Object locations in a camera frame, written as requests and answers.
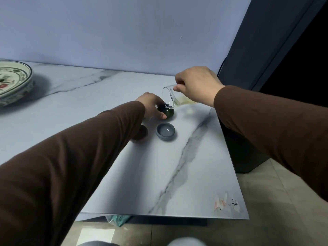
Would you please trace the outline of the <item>green plastic bag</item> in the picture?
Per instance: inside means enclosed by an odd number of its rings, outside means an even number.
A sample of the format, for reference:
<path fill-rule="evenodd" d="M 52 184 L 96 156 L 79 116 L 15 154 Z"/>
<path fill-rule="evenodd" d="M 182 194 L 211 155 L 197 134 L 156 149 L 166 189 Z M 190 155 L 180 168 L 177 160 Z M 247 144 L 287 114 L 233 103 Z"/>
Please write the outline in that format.
<path fill-rule="evenodd" d="M 131 217 L 130 215 L 105 215 L 107 222 L 116 227 L 122 227 Z"/>

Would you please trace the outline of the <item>dark cabinet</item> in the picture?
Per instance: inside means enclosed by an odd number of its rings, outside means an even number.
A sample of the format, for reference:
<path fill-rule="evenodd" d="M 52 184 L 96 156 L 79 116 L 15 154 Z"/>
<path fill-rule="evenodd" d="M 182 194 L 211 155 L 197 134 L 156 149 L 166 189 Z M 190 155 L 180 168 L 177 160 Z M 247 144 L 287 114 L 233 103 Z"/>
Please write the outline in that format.
<path fill-rule="evenodd" d="M 328 0 L 252 0 L 218 77 L 328 107 Z"/>

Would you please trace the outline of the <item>person's right forearm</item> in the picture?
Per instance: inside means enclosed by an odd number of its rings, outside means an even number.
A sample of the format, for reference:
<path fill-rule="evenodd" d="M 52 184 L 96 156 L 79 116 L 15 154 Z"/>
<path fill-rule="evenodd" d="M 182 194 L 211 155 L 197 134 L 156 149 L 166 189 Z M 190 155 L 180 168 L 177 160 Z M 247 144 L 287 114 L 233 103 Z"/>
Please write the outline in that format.
<path fill-rule="evenodd" d="M 328 202 L 328 107 L 235 86 L 215 96 L 218 118 Z"/>

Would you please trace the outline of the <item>person's left hand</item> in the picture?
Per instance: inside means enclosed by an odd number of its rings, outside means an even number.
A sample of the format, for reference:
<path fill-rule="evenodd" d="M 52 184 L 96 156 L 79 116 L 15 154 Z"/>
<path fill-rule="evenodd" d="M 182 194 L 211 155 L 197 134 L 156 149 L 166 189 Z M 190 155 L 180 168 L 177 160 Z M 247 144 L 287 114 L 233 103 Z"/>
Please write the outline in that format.
<path fill-rule="evenodd" d="M 156 104 L 164 103 L 164 101 L 158 97 L 157 95 L 149 92 L 145 92 L 141 96 L 139 96 L 136 101 L 142 103 L 145 107 L 144 118 L 152 118 L 154 117 L 154 112 L 157 111 Z"/>

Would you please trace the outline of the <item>dark brown tea cup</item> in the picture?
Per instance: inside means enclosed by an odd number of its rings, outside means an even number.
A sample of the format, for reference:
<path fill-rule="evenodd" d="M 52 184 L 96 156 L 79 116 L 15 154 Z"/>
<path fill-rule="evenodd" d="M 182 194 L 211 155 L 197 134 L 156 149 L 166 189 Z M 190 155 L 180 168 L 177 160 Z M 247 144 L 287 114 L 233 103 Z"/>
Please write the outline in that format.
<path fill-rule="evenodd" d="M 131 138 L 130 141 L 132 143 L 142 143 L 144 140 L 146 140 L 148 134 L 148 129 L 144 125 L 141 125 L 139 131 L 133 138 Z"/>

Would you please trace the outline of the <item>grey blue tea cup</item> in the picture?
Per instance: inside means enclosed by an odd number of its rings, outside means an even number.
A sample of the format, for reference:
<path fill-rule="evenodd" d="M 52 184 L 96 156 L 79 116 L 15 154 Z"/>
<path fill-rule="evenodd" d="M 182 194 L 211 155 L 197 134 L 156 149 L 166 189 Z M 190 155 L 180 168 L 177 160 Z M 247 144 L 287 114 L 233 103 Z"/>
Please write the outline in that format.
<path fill-rule="evenodd" d="M 163 141 L 171 141 L 175 137 L 175 128 L 170 123 L 161 123 L 156 127 L 156 135 Z"/>

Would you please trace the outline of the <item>person's grey knee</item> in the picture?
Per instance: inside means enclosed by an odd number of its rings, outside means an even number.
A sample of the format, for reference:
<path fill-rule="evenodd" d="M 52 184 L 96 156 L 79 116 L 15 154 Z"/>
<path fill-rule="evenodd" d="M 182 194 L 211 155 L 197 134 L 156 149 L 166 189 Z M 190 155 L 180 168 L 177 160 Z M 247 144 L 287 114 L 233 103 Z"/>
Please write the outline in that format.
<path fill-rule="evenodd" d="M 179 237 L 172 240 L 167 246 L 207 246 L 203 241 L 194 237 Z"/>

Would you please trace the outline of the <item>torn white sticker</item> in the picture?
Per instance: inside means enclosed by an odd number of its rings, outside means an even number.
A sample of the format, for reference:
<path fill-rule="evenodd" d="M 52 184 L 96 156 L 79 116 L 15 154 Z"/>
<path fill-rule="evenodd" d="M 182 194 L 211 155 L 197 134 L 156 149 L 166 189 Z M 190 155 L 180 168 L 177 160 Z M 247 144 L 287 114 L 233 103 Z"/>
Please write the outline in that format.
<path fill-rule="evenodd" d="M 229 194 L 225 192 L 223 195 L 216 198 L 214 211 L 235 211 L 240 213 L 241 207 L 236 199 L 230 197 Z"/>

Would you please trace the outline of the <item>person's right hand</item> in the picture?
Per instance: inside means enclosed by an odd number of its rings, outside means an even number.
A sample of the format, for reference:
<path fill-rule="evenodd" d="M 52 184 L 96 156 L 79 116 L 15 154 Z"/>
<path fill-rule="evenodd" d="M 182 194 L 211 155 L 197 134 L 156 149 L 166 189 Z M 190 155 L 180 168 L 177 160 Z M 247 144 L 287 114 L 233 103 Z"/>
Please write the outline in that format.
<path fill-rule="evenodd" d="M 217 93 L 224 87 L 217 75 L 206 66 L 194 66 L 183 71 L 190 75 L 190 92 L 182 93 L 192 101 L 214 107 Z"/>

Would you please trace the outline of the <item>dark green tea cup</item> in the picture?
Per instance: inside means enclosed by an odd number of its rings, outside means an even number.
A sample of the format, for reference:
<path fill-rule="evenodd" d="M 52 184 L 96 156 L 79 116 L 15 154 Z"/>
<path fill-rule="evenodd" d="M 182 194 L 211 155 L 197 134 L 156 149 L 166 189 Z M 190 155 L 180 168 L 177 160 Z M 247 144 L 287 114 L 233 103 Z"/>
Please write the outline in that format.
<path fill-rule="evenodd" d="M 174 116 L 174 109 L 166 103 L 157 103 L 157 110 L 167 115 L 166 119 L 170 119 Z"/>

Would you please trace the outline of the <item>clear glass pitcher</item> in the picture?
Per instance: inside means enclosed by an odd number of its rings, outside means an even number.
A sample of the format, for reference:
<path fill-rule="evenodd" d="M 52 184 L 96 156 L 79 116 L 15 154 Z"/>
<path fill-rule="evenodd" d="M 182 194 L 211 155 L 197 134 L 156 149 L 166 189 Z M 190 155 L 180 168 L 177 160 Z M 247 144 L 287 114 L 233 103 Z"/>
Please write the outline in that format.
<path fill-rule="evenodd" d="M 196 104 L 197 102 L 192 101 L 184 94 L 179 91 L 174 91 L 176 85 L 165 86 L 162 89 L 162 99 L 165 103 L 165 107 L 174 109 L 186 104 Z"/>

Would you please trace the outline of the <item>person's left forearm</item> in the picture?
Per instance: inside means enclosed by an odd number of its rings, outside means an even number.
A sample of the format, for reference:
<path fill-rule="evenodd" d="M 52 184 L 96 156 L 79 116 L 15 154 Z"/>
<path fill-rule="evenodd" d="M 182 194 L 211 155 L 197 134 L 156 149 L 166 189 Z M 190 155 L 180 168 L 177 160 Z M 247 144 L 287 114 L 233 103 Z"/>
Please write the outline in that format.
<path fill-rule="evenodd" d="M 144 115 L 122 104 L 0 165 L 0 246 L 60 246 Z"/>

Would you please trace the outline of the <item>painted ceramic bowl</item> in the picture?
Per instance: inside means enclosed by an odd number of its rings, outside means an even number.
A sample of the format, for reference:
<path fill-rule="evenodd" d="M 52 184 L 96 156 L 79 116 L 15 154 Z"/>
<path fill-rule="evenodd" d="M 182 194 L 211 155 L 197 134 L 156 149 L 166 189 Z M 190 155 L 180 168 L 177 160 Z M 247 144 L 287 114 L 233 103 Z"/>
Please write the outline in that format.
<path fill-rule="evenodd" d="M 34 86 L 31 66 L 19 61 L 0 60 L 0 107 L 24 98 Z"/>

